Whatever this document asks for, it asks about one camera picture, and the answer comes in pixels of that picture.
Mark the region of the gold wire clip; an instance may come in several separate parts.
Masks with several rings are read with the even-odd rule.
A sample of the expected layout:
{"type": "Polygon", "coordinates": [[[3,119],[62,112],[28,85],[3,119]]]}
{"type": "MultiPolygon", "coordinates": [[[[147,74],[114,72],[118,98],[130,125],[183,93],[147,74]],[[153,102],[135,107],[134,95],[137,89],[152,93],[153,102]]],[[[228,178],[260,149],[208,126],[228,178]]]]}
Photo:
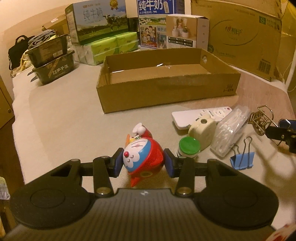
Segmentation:
{"type": "Polygon", "coordinates": [[[274,122],[274,113],[267,105],[261,105],[257,107],[256,112],[252,112],[248,119],[248,124],[251,124],[256,134],[259,136],[266,135],[266,129],[268,127],[278,128],[278,125],[274,122]]]}

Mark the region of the blue binder clip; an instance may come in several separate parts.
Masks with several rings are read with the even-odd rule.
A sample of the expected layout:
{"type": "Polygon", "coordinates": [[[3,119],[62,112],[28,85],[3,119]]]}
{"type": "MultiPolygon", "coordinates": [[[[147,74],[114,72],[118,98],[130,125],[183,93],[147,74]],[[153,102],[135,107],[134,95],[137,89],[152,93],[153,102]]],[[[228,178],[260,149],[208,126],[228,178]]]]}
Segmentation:
{"type": "Polygon", "coordinates": [[[253,167],[255,152],[250,151],[252,137],[245,137],[243,142],[244,149],[242,154],[236,154],[230,158],[231,166],[235,170],[250,169],[253,167]]]}

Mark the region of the green lid small jar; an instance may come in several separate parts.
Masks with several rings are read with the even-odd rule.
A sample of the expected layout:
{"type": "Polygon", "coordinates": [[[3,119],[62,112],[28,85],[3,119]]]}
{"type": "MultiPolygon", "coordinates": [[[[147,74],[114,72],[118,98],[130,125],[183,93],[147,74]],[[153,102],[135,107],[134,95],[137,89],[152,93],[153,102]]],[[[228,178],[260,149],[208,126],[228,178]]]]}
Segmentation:
{"type": "Polygon", "coordinates": [[[180,139],[176,154],[178,157],[189,157],[194,159],[200,150],[200,142],[193,137],[187,136],[180,139]]]}

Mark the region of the cream tape measure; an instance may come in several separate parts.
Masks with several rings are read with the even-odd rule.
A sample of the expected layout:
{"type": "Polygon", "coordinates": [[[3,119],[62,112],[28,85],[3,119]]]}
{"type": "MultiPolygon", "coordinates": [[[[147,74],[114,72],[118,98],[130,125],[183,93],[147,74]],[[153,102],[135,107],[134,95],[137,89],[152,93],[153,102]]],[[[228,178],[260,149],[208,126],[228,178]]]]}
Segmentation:
{"type": "Polygon", "coordinates": [[[206,149],[212,142],[216,129],[216,122],[206,113],[198,117],[190,126],[188,135],[198,140],[200,151],[206,149]]]}

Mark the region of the white remote control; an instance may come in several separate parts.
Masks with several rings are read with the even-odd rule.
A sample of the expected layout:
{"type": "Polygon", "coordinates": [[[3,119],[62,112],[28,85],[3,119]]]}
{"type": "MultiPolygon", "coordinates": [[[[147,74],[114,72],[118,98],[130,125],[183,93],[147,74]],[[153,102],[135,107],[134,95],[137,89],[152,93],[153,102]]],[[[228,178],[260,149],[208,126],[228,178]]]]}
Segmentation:
{"type": "Polygon", "coordinates": [[[224,119],[231,111],[232,108],[230,108],[229,106],[223,106],[219,108],[174,111],[171,113],[171,117],[175,126],[179,130],[188,130],[192,123],[194,123],[198,119],[208,117],[218,123],[222,119],[224,119]]]}

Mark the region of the red blue cat toy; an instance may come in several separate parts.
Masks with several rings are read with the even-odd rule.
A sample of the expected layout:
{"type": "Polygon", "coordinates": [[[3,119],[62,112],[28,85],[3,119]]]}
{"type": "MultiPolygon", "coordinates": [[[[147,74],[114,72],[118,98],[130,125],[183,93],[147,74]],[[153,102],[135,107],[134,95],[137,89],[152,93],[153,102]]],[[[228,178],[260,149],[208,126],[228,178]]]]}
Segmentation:
{"type": "Polygon", "coordinates": [[[165,163],[162,147],[142,123],[135,125],[132,135],[127,135],[122,158],[131,187],[158,174],[165,163]]]}

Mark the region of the large brown cardboard box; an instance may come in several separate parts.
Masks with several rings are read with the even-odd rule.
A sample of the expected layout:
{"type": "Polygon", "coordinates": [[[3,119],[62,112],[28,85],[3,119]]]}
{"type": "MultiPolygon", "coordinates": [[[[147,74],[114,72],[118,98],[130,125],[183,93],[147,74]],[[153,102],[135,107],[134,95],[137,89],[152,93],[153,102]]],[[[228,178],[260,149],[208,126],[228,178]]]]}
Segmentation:
{"type": "Polygon", "coordinates": [[[210,53],[268,81],[276,77],[281,1],[191,1],[191,13],[210,21],[210,53]]]}

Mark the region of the brown cardboard tray box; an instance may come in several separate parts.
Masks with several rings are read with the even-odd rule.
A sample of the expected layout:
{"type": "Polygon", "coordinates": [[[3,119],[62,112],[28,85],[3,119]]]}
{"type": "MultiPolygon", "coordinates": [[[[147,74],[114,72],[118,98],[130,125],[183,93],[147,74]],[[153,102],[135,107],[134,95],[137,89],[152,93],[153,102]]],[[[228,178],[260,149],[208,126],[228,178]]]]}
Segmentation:
{"type": "Polygon", "coordinates": [[[175,48],[107,56],[97,82],[104,113],[232,96],[241,74],[204,49],[175,48]]]}

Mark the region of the white product box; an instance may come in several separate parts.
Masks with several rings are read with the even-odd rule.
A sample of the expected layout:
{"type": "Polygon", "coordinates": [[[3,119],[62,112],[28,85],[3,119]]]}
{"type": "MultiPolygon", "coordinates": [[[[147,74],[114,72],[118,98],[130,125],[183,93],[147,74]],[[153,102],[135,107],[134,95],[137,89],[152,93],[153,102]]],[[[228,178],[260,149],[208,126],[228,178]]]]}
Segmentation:
{"type": "Polygon", "coordinates": [[[210,21],[204,16],[171,14],[166,17],[167,48],[208,49],[210,21]]]}

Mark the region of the green tissue pack bundle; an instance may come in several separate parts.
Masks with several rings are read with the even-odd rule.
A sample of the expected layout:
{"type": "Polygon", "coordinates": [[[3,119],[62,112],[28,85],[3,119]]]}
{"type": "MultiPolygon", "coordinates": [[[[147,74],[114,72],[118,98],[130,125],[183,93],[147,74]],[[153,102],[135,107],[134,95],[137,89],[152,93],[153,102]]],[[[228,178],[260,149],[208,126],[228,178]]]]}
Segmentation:
{"type": "Polygon", "coordinates": [[[137,32],[126,32],[85,45],[72,44],[74,60],[88,65],[99,65],[106,56],[132,52],[138,49],[137,32]]]}

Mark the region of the upper black food container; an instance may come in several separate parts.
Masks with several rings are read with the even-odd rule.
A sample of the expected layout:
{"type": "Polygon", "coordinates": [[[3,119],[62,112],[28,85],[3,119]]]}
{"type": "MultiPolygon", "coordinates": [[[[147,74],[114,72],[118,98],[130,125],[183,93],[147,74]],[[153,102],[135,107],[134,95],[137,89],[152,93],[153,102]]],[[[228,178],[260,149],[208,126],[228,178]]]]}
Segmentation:
{"type": "Polygon", "coordinates": [[[27,51],[33,66],[39,68],[67,53],[67,37],[62,35],[27,51]]]}

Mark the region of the black bag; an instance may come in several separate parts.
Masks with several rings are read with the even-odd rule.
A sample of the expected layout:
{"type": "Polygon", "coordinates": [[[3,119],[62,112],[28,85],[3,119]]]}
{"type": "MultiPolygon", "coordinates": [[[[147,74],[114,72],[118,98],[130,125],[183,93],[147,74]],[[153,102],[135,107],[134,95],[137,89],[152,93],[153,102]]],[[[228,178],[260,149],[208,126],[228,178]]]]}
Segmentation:
{"type": "Polygon", "coordinates": [[[29,40],[34,36],[27,37],[21,35],[16,38],[15,45],[8,50],[9,70],[13,70],[20,66],[21,57],[29,47],[29,40]]]}

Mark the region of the folded striped cloth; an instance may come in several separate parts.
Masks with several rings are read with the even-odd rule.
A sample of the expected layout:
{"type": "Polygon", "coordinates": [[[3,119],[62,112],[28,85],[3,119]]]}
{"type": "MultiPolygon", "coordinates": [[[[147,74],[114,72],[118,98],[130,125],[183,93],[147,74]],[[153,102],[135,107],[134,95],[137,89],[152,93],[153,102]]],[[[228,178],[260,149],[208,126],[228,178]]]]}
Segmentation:
{"type": "Polygon", "coordinates": [[[28,42],[28,49],[32,49],[34,47],[37,47],[44,42],[47,42],[52,37],[56,36],[56,32],[54,30],[48,29],[41,32],[39,35],[34,36],[32,39],[28,42]]]}

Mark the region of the dark blue milk carton box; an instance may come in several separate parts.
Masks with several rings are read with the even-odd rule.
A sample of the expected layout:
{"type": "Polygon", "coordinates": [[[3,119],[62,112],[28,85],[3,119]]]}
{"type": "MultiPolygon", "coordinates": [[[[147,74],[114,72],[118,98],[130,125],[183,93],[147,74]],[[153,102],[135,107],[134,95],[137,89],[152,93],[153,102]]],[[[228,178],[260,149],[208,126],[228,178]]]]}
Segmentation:
{"type": "Polygon", "coordinates": [[[177,0],[137,0],[140,45],[146,48],[166,49],[166,17],[184,14],[185,2],[177,0]]]}

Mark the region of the small brown cardboard box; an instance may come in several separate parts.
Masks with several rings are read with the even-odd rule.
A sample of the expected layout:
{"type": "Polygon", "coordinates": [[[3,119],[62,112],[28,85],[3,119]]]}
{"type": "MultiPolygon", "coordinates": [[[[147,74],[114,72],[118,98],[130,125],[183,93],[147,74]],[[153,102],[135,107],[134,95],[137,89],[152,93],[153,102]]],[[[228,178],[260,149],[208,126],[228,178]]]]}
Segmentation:
{"type": "Polygon", "coordinates": [[[50,22],[42,26],[42,30],[54,30],[57,35],[65,35],[69,33],[66,15],[63,14],[59,17],[54,18],[50,22]]]}

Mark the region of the light blue milk carton box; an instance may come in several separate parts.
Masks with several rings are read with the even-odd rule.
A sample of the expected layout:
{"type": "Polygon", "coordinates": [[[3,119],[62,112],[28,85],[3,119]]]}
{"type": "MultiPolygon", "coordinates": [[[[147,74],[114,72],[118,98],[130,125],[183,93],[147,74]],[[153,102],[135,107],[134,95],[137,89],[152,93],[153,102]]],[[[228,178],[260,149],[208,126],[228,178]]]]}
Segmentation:
{"type": "Polygon", "coordinates": [[[67,6],[65,15],[74,44],[128,31],[125,1],[81,1],[67,6]]]}

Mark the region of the small dark box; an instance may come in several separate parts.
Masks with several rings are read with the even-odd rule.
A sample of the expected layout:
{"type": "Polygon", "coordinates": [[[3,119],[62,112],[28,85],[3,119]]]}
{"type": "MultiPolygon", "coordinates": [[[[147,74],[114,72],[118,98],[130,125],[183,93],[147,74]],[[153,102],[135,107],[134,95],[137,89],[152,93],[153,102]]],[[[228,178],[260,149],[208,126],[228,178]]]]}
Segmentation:
{"type": "Polygon", "coordinates": [[[127,18],[128,20],[128,31],[129,32],[139,32],[139,21],[138,17],[127,18]]]}

